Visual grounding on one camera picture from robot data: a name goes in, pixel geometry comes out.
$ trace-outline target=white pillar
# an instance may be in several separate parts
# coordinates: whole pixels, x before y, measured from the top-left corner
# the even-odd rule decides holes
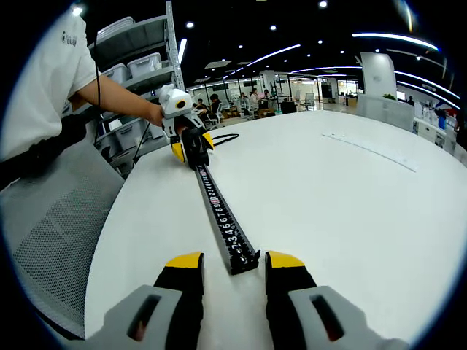
[[[263,91],[267,89],[269,93],[272,93],[273,86],[276,86],[274,71],[260,71],[260,83]]]
[[[336,98],[339,92],[339,90],[337,89],[337,79],[329,78],[328,81],[329,81],[329,84],[331,84],[331,89],[333,91],[333,97]]]
[[[365,94],[382,97],[390,93],[396,97],[394,64],[384,53],[362,52],[363,80]]]

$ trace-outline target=desk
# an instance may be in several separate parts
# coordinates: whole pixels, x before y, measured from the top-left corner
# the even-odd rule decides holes
[[[329,132],[387,147],[417,172],[322,136]],[[212,131],[224,133],[240,137],[219,146],[209,168],[253,247],[293,254],[380,335],[415,341],[457,280],[467,168],[410,132],[338,112]],[[90,268],[86,336],[119,300],[152,285],[168,260],[195,251],[206,254],[198,348],[272,349],[264,254],[258,269],[228,275],[196,176],[169,147],[141,158],[109,213]]]

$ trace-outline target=hand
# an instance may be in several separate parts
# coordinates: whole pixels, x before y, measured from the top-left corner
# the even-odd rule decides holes
[[[150,121],[151,124],[161,127],[163,119],[162,107],[157,104],[151,104],[147,119]]]

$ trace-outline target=mesh chair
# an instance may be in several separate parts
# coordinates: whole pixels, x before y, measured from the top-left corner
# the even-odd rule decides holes
[[[5,240],[18,279],[38,311],[67,338],[84,338],[94,249],[123,179],[87,140],[38,176],[0,192]]]
[[[314,106],[314,93],[306,93],[305,103],[302,106],[305,106],[306,110],[308,110],[308,107]]]
[[[207,114],[207,121],[205,122],[205,124],[209,123],[210,125],[212,125],[212,127],[219,124],[220,120],[222,119],[222,111],[228,108],[230,108],[228,102],[221,101],[215,113]]]
[[[295,102],[300,103],[300,90],[295,92]]]

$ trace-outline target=black cable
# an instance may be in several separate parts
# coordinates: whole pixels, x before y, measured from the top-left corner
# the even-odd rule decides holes
[[[97,110],[100,116],[101,115],[101,82],[99,80],[99,69],[97,68],[97,35],[98,35],[98,31],[96,32],[96,39],[94,40],[94,64],[96,66],[96,80],[97,80]],[[99,134],[99,124],[100,124],[100,120],[98,120],[97,122],[96,132],[94,133],[94,144],[96,144],[97,136]]]
[[[149,125],[151,125],[150,122],[147,123],[147,126],[146,126],[146,128],[145,128],[145,130],[144,130],[143,136],[141,137],[141,140],[139,140],[138,148],[136,148],[136,152],[134,153],[134,157],[133,157],[133,166],[132,166],[132,168],[134,168],[134,165],[135,165],[135,163],[136,163],[136,157],[138,157],[139,148],[141,147],[141,145],[142,145],[142,143],[143,143],[144,137],[146,136],[147,129],[149,129]]]
[[[239,133],[227,133],[226,135],[219,135],[219,136],[213,137],[212,139],[213,139],[213,140],[215,140],[215,139],[223,139],[224,137],[229,137],[229,136],[232,136],[232,137],[229,138],[229,139],[226,139],[226,140],[222,140],[222,141],[220,141],[220,142],[216,142],[214,145],[215,145],[215,146],[219,146],[220,144],[223,144],[223,143],[232,141],[233,139],[236,139],[237,137],[239,137],[240,134],[239,134]]]

